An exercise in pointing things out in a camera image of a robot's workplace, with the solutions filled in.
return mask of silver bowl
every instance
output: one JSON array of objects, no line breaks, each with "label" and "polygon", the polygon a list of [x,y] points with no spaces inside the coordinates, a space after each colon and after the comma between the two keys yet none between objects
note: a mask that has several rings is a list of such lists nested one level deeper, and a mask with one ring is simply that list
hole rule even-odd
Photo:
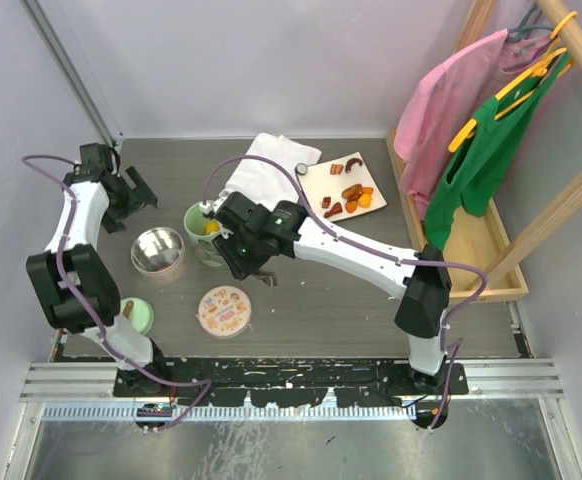
[{"label": "silver bowl", "polygon": [[131,247],[133,266],[142,274],[161,274],[182,262],[184,241],[168,227],[147,230]]}]

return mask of green garment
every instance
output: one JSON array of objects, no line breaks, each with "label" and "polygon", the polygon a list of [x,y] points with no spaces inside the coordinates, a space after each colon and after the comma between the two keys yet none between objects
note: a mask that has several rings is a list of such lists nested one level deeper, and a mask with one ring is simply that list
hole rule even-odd
[{"label": "green garment", "polygon": [[[501,101],[491,97],[475,112],[472,117],[478,122],[475,136],[466,139],[456,151],[424,218],[425,235],[435,247],[444,250],[451,233],[453,214],[460,204],[471,215],[484,215],[489,200],[504,179],[533,113],[569,58],[569,54],[565,53],[559,61],[552,62],[549,68],[555,68],[549,74],[525,79]],[[498,111],[534,88],[535,91],[521,105],[499,120],[495,119]]]}]

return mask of clothing rack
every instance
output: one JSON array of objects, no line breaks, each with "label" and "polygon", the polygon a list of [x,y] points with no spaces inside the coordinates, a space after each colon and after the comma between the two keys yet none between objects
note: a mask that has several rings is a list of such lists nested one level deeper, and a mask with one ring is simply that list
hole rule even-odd
[{"label": "clothing rack", "polygon": [[[558,25],[570,12],[562,0],[536,1],[552,25]],[[496,2],[497,0],[474,0],[456,51],[480,39]],[[582,70],[582,28],[577,18],[569,19],[562,26],[558,36],[575,60],[576,67]],[[404,163],[393,149],[394,136],[395,130],[389,133],[387,145],[396,180],[399,180]],[[421,249],[426,239],[413,197],[401,193],[400,198],[413,246]],[[519,263],[581,208],[582,171],[511,242],[507,238],[493,200],[482,218],[472,217],[460,207],[455,215],[451,237],[444,250],[445,259],[472,263],[486,271],[489,284],[479,300],[495,302],[521,298],[529,290]],[[466,298],[477,288],[479,279],[467,283],[466,278],[458,278],[456,273],[450,273],[454,283],[451,292],[452,303]]]}]

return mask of wooden rod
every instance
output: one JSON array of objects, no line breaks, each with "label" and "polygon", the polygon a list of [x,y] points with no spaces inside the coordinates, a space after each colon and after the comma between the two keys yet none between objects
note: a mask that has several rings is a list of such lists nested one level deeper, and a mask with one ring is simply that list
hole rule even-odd
[{"label": "wooden rod", "polygon": [[455,46],[455,51],[459,52],[464,47],[477,42],[482,38],[482,33],[489,23],[491,13],[498,0],[473,0],[467,19],[464,21],[462,32]]},{"label": "wooden rod", "polygon": [[[560,23],[569,13],[569,9],[562,0],[537,0],[537,4],[552,25]],[[582,69],[582,28],[577,18],[572,18],[565,23],[558,37],[575,59],[576,65]]]},{"label": "wooden rod", "polygon": [[[486,269],[489,284],[493,285],[501,280],[581,208],[582,171],[489,265]],[[470,289],[476,289],[478,283],[479,281],[476,280],[471,284]]]}]

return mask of pink cloth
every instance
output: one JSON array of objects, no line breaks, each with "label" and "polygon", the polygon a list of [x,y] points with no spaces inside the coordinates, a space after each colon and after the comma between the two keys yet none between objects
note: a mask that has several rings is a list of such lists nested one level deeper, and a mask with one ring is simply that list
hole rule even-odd
[{"label": "pink cloth", "polygon": [[527,68],[546,49],[549,36],[505,43],[500,30],[469,45],[420,80],[395,136],[394,148],[405,161],[400,190],[413,195],[420,219],[451,159],[449,143],[485,100]]}]

